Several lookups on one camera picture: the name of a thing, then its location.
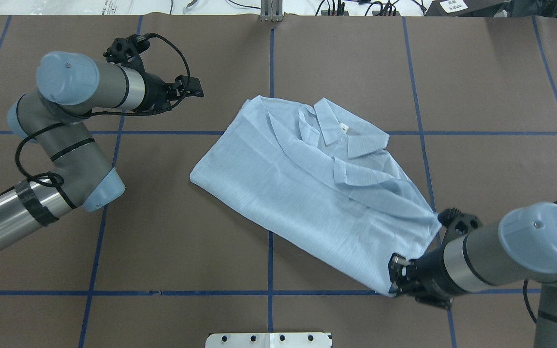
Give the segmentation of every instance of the folded shirt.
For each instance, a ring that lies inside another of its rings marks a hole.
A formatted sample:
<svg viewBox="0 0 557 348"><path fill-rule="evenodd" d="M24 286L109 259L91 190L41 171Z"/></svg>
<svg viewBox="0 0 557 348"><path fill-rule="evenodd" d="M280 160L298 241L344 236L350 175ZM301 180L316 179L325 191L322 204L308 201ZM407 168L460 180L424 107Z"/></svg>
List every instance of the folded shirt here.
<svg viewBox="0 0 557 348"><path fill-rule="evenodd" d="M247 101L191 181L246 218L389 295L392 253L424 254L437 214L387 152L389 135L322 99Z"/></svg>

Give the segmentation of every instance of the shirt collar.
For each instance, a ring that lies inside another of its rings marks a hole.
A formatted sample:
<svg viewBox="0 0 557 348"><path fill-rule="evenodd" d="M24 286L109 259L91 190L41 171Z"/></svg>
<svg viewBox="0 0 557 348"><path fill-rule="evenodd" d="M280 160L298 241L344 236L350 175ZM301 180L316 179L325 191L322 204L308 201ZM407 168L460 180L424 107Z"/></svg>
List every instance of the shirt collar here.
<svg viewBox="0 0 557 348"><path fill-rule="evenodd" d="M319 123L319 129L326 146L336 143L341 138L347 138L347 157L350 159L371 154L382 150L388 145L389 135L341 108L340 106L322 99L315 106L315 113ZM346 134L341 123L349 126L354 134Z"/></svg>

